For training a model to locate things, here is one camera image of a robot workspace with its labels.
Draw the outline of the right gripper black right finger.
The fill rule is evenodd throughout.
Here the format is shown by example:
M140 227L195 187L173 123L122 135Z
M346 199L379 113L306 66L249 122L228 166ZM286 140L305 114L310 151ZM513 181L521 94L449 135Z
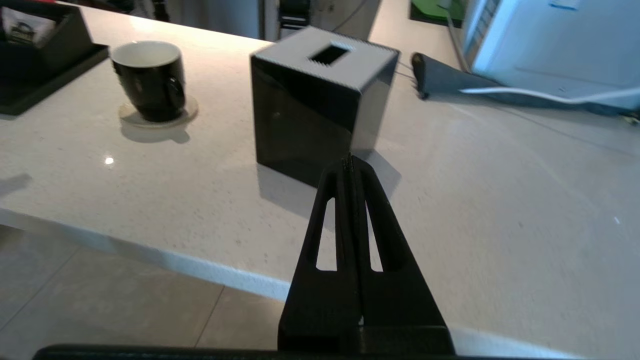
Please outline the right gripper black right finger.
M374 169L350 157L351 232L366 326L445 329Z

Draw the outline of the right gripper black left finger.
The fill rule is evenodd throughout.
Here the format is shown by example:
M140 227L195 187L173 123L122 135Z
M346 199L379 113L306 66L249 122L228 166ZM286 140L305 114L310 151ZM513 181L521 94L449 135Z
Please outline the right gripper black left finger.
M279 351L352 351L361 319L347 156L320 178L301 253L278 325ZM336 270L318 269L323 222L334 200Z

